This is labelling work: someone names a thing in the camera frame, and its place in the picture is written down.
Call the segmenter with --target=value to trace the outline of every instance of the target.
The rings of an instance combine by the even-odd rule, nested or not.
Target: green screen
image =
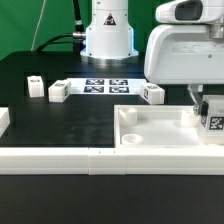
[[[79,0],[85,28],[91,22],[91,0]],[[158,25],[155,9],[166,0],[129,0],[129,23],[135,30],[135,49],[145,52],[148,37]],[[15,51],[32,49],[44,0],[0,0],[0,59]],[[48,39],[74,31],[72,0],[46,0],[34,49]],[[71,45],[46,50],[71,51]]]

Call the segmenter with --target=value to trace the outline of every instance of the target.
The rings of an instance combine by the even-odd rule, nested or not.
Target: black tabletop surface
[[[71,53],[18,52],[0,63],[0,105],[11,125],[1,146],[114,147],[115,104],[139,96],[72,95],[63,104],[31,99],[26,77],[44,78],[45,93],[66,78],[144,78],[139,63],[102,68]],[[191,104],[186,88],[166,88],[167,104]],[[2,224],[223,224],[223,176],[0,176]]]

